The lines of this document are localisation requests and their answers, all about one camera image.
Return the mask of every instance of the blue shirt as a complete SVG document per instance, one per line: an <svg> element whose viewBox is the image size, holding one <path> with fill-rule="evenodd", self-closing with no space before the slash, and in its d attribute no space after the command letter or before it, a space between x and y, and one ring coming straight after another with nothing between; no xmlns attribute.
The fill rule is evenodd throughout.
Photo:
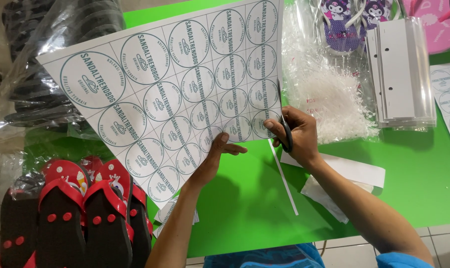
<svg viewBox="0 0 450 268"><path fill-rule="evenodd" d="M376 257L378 268L433 268L423 260L404 253ZM325 268L312 243L272 247L205 257L204 268Z"/></svg>

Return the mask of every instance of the green table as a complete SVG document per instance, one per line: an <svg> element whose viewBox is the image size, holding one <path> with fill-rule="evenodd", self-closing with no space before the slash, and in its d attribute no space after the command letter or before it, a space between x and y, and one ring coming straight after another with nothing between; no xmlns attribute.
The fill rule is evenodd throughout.
<svg viewBox="0 0 450 268"><path fill-rule="evenodd" d="M234 0L191 0L124 14L127 27L210 8ZM431 64L450 62L450 52L432 56ZM319 151L386 169L379 198L399 211L416 228L450 223L450 135L437 111L438 126L429 132L385 129L378 143L362 140L322 145ZM35 139L35 133L29 139ZM197 204L200 222L192 228L188 257L201 257L266 247L357 235L320 204L300 194L307 174L281 164L299 215L296 216L267 140L243 144L249 152L224 155L217 177L202 191ZM278 157L281 148L276 149ZM25 166L34 158L56 156L79 161L97 154L113 155L100 141L60 138L25 148ZM148 199L149 216L157 206Z"/></svg>

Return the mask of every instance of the person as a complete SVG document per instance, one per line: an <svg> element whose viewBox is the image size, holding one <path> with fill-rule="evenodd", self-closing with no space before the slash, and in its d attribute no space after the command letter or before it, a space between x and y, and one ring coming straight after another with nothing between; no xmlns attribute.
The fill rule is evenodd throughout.
<svg viewBox="0 0 450 268"><path fill-rule="evenodd" d="M333 170L317 149L316 120L300 110L282 108L293 136L290 155L316 178L324 191L346 214L360 234L381 253L376 257L379 268L430 268L432 256L417 232L396 210L366 192ZM273 120L264 126L276 138L273 146L286 141L282 125ZM219 134L208 157L182 187L179 199L157 239L145 268L183 268L192 230L192 218L204 185L214 178L221 153L238 155L246 148L227 144L228 134ZM252 250L205 257L204 268L324 268L311 243Z"/></svg>

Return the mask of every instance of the red button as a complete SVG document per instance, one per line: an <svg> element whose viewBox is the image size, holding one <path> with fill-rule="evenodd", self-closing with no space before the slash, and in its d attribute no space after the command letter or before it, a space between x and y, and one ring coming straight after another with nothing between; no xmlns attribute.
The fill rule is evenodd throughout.
<svg viewBox="0 0 450 268"><path fill-rule="evenodd" d="M56 214L49 214L48 215L48 221L54 222L56 220Z"/></svg>
<svg viewBox="0 0 450 268"><path fill-rule="evenodd" d="M69 221L69 220L71 219L71 217L73 217L73 215L71 214L71 212L66 212L66 213L63 215L63 220Z"/></svg>
<svg viewBox="0 0 450 268"><path fill-rule="evenodd" d="M99 223L101 223L101 217L99 217L99 216L96 216L96 217L94 217L94 219L92 219L92 223L94 223L94 224L96 224L96 225L98 225Z"/></svg>
<svg viewBox="0 0 450 268"><path fill-rule="evenodd" d="M116 219L116 216L114 216L114 214L109 214L109 216L107 217L107 220L109 222L113 222Z"/></svg>
<svg viewBox="0 0 450 268"><path fill-rule="evenodd" d="M3 243L3 247L4 247L4 248L10 248L10 247L11 247L11 241L10 241L10 240L5 241L5 242Z"/></svg>
<svg viewBox="0 0 450 268"><path fill-rule="evenodd" d="M15 241L15 243L17 244L17 246L23 244L23 242L25 242L25 238L20 236L19 238L17 238L17 240Z"/></svg>

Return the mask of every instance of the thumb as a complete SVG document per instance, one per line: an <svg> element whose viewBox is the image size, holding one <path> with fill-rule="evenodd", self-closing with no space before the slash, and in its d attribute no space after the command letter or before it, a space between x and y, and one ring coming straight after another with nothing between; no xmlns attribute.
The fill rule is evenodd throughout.
<svg viewBox="0 0 450 268"><path fill-rule="evenodd" d="M263 122L264 127L266 127L271 133L275 134L276 137L288 146L286 139L286 132L281 123L277 122L275 119L267 119Z"/></svg>
<svg viewBox="0 0 450 268"><path fill-rule="evenodd" d="M222 155L222 152L225 148L225 145L228 141L229 135L228 133L220 133L215 137L214 143L212 144L212 148L210 149L210 153L208 153L209 159L220 159L220 155Z"/></svg>

